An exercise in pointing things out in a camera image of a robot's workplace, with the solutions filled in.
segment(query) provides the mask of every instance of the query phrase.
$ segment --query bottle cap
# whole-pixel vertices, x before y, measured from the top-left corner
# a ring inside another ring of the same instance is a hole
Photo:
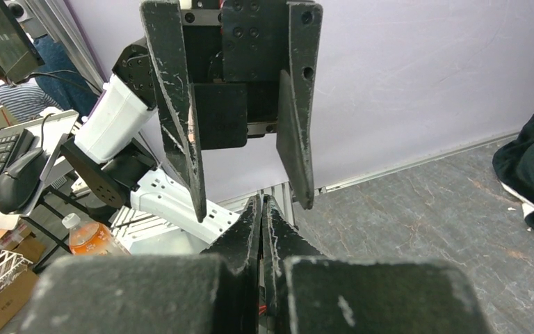
[[[79,218],[79,216],[77,216],[76,214],[69,214],[68,216],[63,218],[63,225],[68,229],[77,226],[80,222],[81,218]]]

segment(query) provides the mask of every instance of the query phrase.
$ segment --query black mouse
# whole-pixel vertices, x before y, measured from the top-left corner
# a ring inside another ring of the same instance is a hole
[[[47,158],[42,148],[22,155],[0,175],[0,212],[9,214],[23,209],[40,183]]]

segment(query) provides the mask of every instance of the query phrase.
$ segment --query monitor screen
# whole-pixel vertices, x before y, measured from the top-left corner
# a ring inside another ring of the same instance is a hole
[[[21,81],[42,64],[38,51],[0,0],[0,66],[7,77],[13,82]]]

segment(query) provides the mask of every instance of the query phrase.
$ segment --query plastic bottle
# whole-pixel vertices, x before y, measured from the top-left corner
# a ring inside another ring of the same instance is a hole
[[[82,221],[76,214],[69,214],[63,219],[63,225],[69,230],[69,247],[75,255],[130,254],[99,222]]]

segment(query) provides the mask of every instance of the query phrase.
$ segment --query white wall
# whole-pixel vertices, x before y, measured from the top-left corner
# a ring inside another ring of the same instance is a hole
[[[139,0],[66,0],[109,75]],[[534,0],[320,0],[317,186],[511,132],[534,111]],[[286,179],[274,138],[204,152],[210,199]]]

